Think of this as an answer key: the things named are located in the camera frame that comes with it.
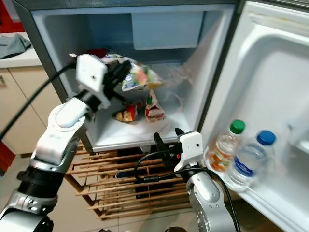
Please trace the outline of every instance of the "kitchen cabinet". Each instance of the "kitchen cabinet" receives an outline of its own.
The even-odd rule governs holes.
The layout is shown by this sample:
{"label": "kitchen cabinet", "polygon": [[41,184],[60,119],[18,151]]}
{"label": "kitchen cabinet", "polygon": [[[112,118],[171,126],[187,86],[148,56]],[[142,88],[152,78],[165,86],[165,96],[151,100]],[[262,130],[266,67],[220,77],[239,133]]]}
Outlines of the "kitchen cabinet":
{"label": "kitchen cabinet", "polygon": [[[0,69],[0,75],[0,129],[2,130],[27,99],[8,69]],[[15,154],[31,153],[44,131],[44,124],[30,106],[8,131],[3,142]]]}
{"label": "kitchen cabinet", "polygon": [[[34,91],[48,79],[43,66],[15,67],[9,68],[9,70],[26,98],[29,98]],[[31,103],[34,111],[38,114],[40,120],[46,127],[49,113],[60,104],[61,101],[51,84]]]}
{"label": "kitchen cabinet", "polygon": [[[19,32],[29,39],[25,32]],[[0,61],[0,130],[12,119],[32,93],[48,79],[33,48]],[[38,139],[44,133],[49,113],[61,101],[49,84],[21,115],[4,137],[3,142],[15,153],[32,153]]]}

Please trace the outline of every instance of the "water bottle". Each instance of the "water bottle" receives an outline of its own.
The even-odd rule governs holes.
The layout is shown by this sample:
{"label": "water bottle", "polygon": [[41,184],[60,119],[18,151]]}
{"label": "water bottle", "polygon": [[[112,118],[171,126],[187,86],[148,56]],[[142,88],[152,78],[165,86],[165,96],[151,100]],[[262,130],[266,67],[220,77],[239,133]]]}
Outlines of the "water bottle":
{"label": "water bottle", "polygon": [[269,163],[275,140],[274,133],[268,130],[259,132],[256,139],[238,149],[225,178],[240,188],[250,185],[254,176]]}
{"label": "water bottle", "polygon": [[246,124],[235,119],[229,130],[221,132],[215,143],[211,146],[208,153],[210,166],[219,172],[224,172],[231,160],[235,156],[235,152],[239,146],[240,135],[245,129]]}

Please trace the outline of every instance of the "refrigerator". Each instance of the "refrigerator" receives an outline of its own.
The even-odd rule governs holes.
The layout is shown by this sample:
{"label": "refrigerator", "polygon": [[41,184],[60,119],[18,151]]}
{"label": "refrigerator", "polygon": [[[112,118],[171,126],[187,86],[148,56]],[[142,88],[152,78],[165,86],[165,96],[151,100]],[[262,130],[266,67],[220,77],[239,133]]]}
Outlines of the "refrigerator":
{"label": "refrigerator", "polygon": [[[199,131],[203,146],[234,118],[246,138],[277,136],[275,158],[239,195],[286,232],[309,231],[309,2],[307,0],[14,0],[49,76],[69,53],[108,48],[149,65],[166,81],[155,90],[166,119],[125,124],[97,113],[81,138],[94,152],[175,142],[174,128]],[[75,72],[53,83],[63,102]],[[120,93],[129,100],[147,92]]]}

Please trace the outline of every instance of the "green bottle cap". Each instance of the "green bottle cap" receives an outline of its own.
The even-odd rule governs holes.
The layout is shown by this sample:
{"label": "green bottle cap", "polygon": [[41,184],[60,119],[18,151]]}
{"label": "green bottle cap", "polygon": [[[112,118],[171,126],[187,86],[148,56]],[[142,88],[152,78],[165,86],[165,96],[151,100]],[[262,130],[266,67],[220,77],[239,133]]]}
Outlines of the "green bottle cap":
{"label": "green bottle cap", "polygon": [[232,122],[230,126],[230,130],[234,134],[241,134],[243,130],[245,129],[245,127],[246,127],[246,124],[243,121],[236,119]]}

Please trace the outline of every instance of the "countertop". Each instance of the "countertop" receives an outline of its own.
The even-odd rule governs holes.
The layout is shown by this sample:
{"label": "countertop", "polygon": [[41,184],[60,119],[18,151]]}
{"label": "countertop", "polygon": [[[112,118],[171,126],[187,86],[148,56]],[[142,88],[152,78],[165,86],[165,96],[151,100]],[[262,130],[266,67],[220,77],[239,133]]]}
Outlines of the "countertop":
{"label": "countertop", "polygon": [[[25,39],[29,40],[27,33],[17,32],[22,35]],[[16,33],[2,33],[4,36],[14,36]],[[11,68],[11,67],[24,67],[24,66],[41,66],[40,59],[36,54],[33,47],[28,49],[26,52],[19,54],[17,56],[0,59],[0,68]]]}

